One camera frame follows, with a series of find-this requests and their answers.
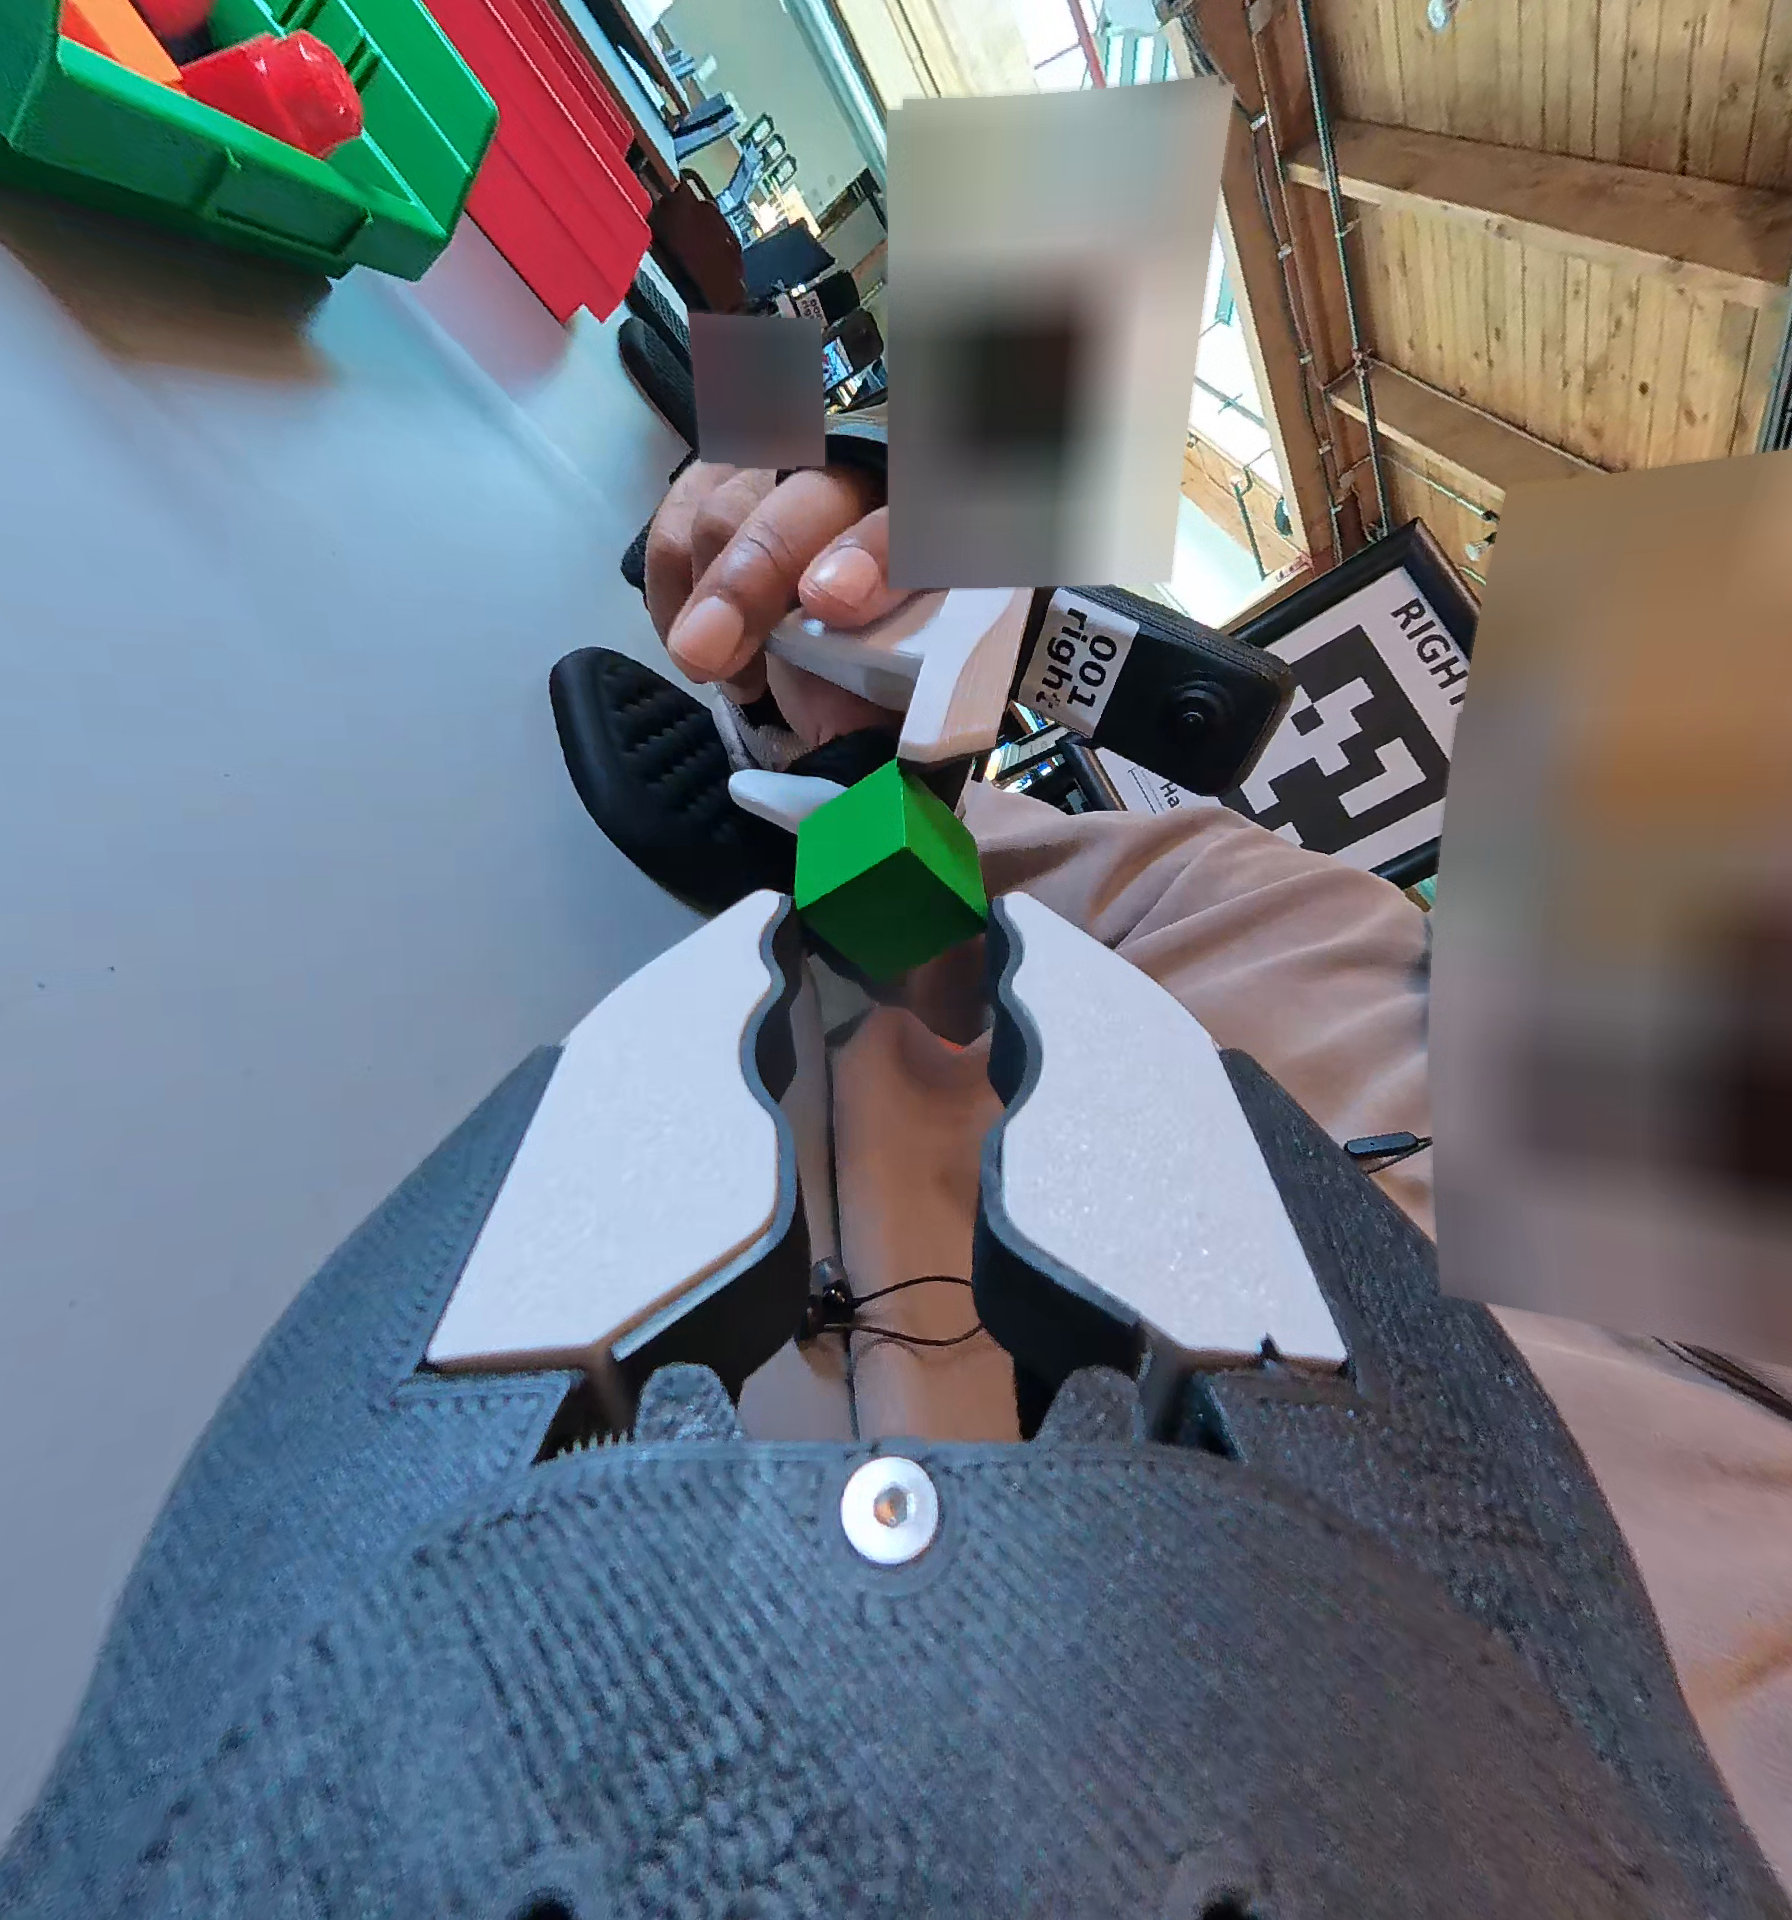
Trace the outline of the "black object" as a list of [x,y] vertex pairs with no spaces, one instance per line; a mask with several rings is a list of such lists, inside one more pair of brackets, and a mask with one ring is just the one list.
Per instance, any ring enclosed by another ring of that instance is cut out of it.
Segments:
[[622,300],[619,360],[639,393],[655,406],[690,454],[698,449],[687,313],[666,281],[641,266]]

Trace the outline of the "person's right hand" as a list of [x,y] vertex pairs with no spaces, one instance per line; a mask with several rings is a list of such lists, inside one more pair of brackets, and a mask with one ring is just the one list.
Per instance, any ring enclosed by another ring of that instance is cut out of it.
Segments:
[[863,467],[694,461],[647,530],[644,606],[669,661],[739,701],[760,697],[787,615],[851,633],[900,603],[882,481]]

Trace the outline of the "green wooden cube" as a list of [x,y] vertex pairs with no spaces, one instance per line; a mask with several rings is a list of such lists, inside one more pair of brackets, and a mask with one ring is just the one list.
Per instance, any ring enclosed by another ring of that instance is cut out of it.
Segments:
[[866,985],[922,969],[987,923],[970,830],[893,760],[804,818],[791,906]]

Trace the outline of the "green plastic bin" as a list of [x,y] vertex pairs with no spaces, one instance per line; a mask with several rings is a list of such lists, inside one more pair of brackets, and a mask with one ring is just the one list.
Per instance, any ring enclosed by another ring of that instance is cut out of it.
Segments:
[[311,156],[0,2],[0,185],[315,276],[417,281],[450,240],[498,104],[424,2],[212,2],[229,43],[306,31],[358,87],[358,137]]

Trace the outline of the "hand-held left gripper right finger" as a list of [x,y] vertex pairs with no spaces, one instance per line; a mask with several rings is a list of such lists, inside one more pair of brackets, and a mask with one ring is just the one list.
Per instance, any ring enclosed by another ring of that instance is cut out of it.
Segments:
[[1028,893],[987,923],[970,1289],[1021,1373],[1336,1373],[1345,1343],[1221,1051]]

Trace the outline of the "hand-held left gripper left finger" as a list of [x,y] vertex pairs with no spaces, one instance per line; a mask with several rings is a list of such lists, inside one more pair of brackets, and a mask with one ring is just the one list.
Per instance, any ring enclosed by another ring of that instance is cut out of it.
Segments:
[[754,1373],[809,1296],[783,1095],[800,934],[754,890],[567,1033],[425,1361]]

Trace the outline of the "long orange block stick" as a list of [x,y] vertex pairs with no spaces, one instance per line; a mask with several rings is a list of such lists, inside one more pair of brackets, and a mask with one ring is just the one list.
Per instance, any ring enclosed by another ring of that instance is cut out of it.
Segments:
[[61,2],[56,27],[92,54],[180,91],[178,62],[135,2]]

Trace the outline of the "black framed marker sign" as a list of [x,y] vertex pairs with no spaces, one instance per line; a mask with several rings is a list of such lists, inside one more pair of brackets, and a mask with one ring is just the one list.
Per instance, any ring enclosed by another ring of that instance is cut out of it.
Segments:
[[1294,679],[1239,790],[1200,798],[1083,746],[1120,808],[1160,818],[1221,804],[1299,851],[1412,885],[1437,873],[1475,628],[1478,606],[1456,567],[1412,520],[1270,607],[1208,628],[1266,650]]

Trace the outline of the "low red plastic bin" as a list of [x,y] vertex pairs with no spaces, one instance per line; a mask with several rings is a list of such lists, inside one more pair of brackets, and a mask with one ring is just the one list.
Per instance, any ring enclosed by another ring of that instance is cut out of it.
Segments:
[[498,108],[467,214],[553,321],[614,313],[648,248],[633,126],[549,2],[429,2]]

